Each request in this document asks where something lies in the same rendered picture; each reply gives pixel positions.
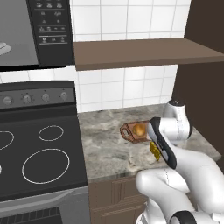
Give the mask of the brown wooden cutting board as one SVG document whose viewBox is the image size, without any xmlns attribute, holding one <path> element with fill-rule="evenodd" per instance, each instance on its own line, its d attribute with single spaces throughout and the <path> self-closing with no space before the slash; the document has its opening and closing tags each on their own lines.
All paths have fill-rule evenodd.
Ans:
<svg viewBox="0 0 224 224">
<path fill-rule="evenodd" d="M 144 136 L 137 136 L 133 133 L 133 127 L 137 123 L 143 123 L 145 125 L 146 133 Z M 125 140 L 130 141 L 133 144 L 148 142 L 149 139 L 147 138 L 147 124 L 148 124 L 148 121 L 127 122 L 120 128 L 120 133 Z"/>
</svg>

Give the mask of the brown potato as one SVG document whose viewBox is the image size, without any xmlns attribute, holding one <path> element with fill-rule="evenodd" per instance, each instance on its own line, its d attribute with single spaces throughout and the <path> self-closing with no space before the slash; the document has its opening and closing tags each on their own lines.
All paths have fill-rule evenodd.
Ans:
<svg viewBox="0 0 224 224">
<path fill-rule="evenodd" d="M 137 123 L 133 127 L 133 133 L 139 137 L 143 137 L 146 133 L 145 125 L 143 123 Z"/>
</svg>

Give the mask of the yellow cheese wedge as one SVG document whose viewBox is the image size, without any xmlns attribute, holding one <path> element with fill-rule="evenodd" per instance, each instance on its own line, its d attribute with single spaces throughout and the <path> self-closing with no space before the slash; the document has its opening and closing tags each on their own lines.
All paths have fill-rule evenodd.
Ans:
<svg viewBox="0 0 224 224">
<path fill-rule="evenodd" d="M 154 155 L 156 160 L 160 159 L 161 156 L 160 151 L 154 142 L 150 142 L 150 151 Z"/>
</svg>

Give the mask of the black microwave oven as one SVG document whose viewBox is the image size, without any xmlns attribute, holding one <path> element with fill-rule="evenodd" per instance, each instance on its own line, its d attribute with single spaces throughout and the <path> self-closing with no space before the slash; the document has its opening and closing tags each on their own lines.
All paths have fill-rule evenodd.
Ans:
<svg viewBox="0 0 224 224">
<path fill-rule="evenodd" d="M 0 0 L 0 71 L 65 67 L 74 63 L 69 0 Z"/>
</svg>

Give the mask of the black stove with hob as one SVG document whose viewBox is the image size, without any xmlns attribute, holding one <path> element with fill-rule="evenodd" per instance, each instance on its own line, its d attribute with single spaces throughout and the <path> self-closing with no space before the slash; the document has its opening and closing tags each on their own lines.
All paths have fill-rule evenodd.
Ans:
<svg viewBox="0 0 224 224">
<path fill-rule="evenodd" d="M 32 103 L 24 104 L 24 95 Z M 11 105 L 4 104 L 5 96 Z M 74 82 L 0 84 L 0 202 L 87 184 Z"/>
</svg>

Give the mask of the brown drawer front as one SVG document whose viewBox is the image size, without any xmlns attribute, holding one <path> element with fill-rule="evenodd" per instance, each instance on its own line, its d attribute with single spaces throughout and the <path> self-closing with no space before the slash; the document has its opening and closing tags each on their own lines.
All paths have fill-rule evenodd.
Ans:
<svg viewBox="0 0 224 224">
<path fill-rule="evenodd" d="M 91 208 L 146 201 L 146 197 L 137 190 L 135 176 L 89 183 L 88 192 Z"/>
</svg>

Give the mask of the dark brown tall cupboard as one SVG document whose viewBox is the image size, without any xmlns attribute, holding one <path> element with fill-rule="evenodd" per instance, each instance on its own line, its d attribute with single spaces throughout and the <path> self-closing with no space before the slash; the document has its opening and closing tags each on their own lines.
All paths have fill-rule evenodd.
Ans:
<svg viewBox="0 0 224 224">
<path fill-rule="evenodd" d="M 224 0 L 192 0 L 185 37 L 224 54 Z M 180 65 L 172 97 L 186 103 L 191 124 L 221 154 L 224 172 L 224 61 Z"/>
</svg>

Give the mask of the brown cupboard door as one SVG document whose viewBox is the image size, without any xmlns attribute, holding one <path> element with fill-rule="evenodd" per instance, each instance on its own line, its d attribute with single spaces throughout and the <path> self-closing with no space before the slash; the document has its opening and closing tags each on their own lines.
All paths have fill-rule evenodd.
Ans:
<svg viewBox="0 0 224 224">
<path fill-rule="evenodd" d="M 91 209 L 91 224 L 136 224 L 144 204 L 123 204 Z"/>
</svg>

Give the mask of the grey oven door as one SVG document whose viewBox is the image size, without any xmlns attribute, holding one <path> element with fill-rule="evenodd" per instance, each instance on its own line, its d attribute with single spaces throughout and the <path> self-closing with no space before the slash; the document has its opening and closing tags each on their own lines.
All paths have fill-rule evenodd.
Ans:
<svg viewBox="0 0 224 224">
<path fill-rule="evenodd" d="M 0 224 L 91 224 L 88 188 L 0 202 Z"/>
</svg>

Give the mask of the white round plate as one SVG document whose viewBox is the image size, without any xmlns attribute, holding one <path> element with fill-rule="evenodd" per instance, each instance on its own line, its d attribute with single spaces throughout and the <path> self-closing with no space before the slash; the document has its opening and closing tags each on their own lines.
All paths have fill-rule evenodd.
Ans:
<svg viewBox="0 0 224 224">
<path fill-rule="evenodd" d="M 0 56 L 8 53 L 11 47 L 4 42 L 0 42 Z"/>
</svg>

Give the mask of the brown wooden wall shelf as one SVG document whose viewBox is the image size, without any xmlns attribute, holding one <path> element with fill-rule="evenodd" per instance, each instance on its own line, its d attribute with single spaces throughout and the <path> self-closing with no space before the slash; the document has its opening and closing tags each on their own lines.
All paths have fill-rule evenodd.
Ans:
<svg viewBox="0 0 224 224">
<path fill-rule="evenodd" d="M 186 38 L 74 42 L 77 71 L 224 61 L 224 53 Z"/>
</svg>

